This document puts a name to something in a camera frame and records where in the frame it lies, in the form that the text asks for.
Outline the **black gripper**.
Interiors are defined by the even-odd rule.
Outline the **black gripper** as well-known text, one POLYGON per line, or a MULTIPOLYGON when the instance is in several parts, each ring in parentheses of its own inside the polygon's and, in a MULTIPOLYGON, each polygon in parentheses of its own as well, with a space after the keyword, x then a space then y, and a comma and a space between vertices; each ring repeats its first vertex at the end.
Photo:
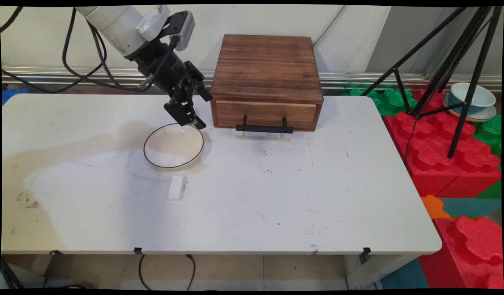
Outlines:
POLYGON ((201 71, 192 62, 181 61, 174 52, 179 41, 180 39, 171 39, 168 44, 159 40, 145 42, 129 54, 127 59, 136 62, 138 71, 150 80, 145 86, 127 89, 142 92, 156 86, 170 96, 170 100, 163 107, 177 124, 204 129, 207 125, 194 110, 193 93, 194 90, 197 91, 205 102, 211 101, 213 96, 204 84, 201 71))

